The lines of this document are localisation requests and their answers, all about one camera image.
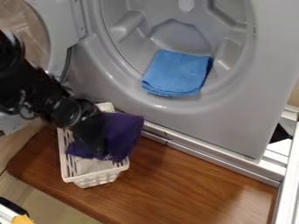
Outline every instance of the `washing machine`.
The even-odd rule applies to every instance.
[[[273,174],[254,161],[265,154],[299,74],[298,1],[26,2],[46,29],[47,72],[77,96],[144,116],[143,134],[170,147]],[[213,58],[199,94],[163,97],[141,88],[159,49]]]

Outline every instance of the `white plastic laundry basket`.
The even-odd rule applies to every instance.
[[[112,103],[97,105],[101,111],[114,112]],[[60,170],[63,181],[86,188],[114,182],[118,175],[129,168],[129,158],[121,163],[85,159],[66,154],[67,146],[73,141],[73,133],[68,129],[58,129]]]

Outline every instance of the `floor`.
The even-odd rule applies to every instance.
[[[24,208],[36,224],[99,224],[97,220],[57,199],[13,178],[5,172],[0,178],[0,197]]]

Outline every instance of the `metal frame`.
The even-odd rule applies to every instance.
[[[299,223],[299,122],[289,156],[288,169],[277,200],[274,224]]]
[[[282,117],[295,121],[297,111],[286,108]],[[143,136],[274,187],[279,187],[283,181],[289,161],[288,147],[291,140],[285,144],[278,144],[276,148],[270,148],[269,145],[264,157],[255,160],[152,122],[144,124]]]

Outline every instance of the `washing machine drum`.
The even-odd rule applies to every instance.
[[[59,21],[69,5],[50,19],[49,4],[58,3],[46,8],[43,2],[31,5],[45,20],[55,67],[75,42],[72,27],[64,27],[69,18]],[[85,35],[74,48],[69,77],[77,95],[261,157],[298,75],[299,1],[86,0],[80,7],[85,25],[74,36]],[[213,57],[199,94],[163,97],[141,88],[159,49]]]

